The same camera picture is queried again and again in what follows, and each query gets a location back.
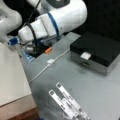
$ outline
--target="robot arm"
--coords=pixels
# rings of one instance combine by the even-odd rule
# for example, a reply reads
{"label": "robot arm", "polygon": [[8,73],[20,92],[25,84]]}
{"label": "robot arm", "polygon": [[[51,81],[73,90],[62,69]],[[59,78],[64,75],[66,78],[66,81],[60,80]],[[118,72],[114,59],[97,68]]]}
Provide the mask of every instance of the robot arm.
{"label": "robot arm", "polygon": [[[38,0],[27,0],[35,6]],[[71,0],[66,6],[55,8],[48,3],[49,0],[41,0],[38,7],[41,16],[31,23],[37,39],[59,37],[65,32],[70,32],[82,25],[87,18],[87,8],[82,0]],[[33,41],[31,29],[25,26],[19,30],[19,36],[23,42]]]}
{"label": "robot arm", "polygon": [[0,0],[0,42],[8,41],[8,33],[12,32],[22,24],[20,14]]}

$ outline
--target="black object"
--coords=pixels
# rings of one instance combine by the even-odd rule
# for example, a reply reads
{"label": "black object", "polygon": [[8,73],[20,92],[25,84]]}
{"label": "black object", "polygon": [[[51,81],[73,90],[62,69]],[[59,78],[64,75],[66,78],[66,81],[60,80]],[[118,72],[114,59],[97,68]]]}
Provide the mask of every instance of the black object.
{"label": "black object", "polygon": [[61,8],[70,3],[70,0],[47,0],[47,2],[54,8]]}
{"label": "black object", "polygon": [[37,37],[36,37],[36,34],[35,34],[35,31],[34,29],[32,28],[32,26],[30,25],[30,23],[26,23],[26,25],[31,29],[32,31],[32,34],[33,34],[33,37],[34,37],[34,41],[35,41],[35,52],[37,52]]}
{"label": "black object", "polygon": [[91,54],[90,59],[85,61],[89,67],[97,69],[99,64],[99,66],[101,65],[107,69],[120,54],[120,42],[91,32],[86,32],[71,44],[70,49],[72,53],[74,53],[72,59],[79,62],[80,56],[84,52],[87,52]]}

